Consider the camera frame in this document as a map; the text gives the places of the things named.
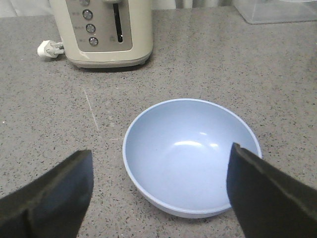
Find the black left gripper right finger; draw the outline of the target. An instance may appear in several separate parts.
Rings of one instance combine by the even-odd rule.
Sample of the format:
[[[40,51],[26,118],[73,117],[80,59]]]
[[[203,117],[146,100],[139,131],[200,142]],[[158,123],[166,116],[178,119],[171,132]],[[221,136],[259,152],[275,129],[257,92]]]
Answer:
[[[247,238],[315,238],[317,191],[233,143],[227,194]]]

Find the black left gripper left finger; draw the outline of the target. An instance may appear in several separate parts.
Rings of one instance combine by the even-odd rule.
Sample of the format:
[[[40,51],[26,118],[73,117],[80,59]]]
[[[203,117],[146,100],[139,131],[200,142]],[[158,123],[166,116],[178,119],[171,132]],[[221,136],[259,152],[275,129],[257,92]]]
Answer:
[[[77,151],[56,167],[0,200],[2,238],[75,238],[94,186],[91,150]]]

